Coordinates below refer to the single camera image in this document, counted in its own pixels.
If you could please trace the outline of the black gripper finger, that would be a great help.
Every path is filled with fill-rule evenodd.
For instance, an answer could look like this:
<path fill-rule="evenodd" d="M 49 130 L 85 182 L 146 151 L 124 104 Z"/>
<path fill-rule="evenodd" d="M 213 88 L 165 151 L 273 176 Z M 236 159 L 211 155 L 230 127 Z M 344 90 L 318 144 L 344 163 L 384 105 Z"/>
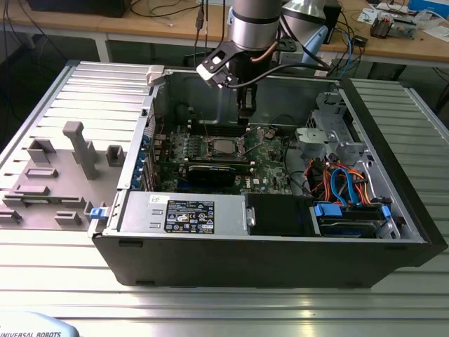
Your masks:
<path fill-rule="evenodd" d="M 249 119 L 257 109 L 256 95 L 257 86 L 244 86 L 237 89 L 237 124 L 248 125 Z"/>

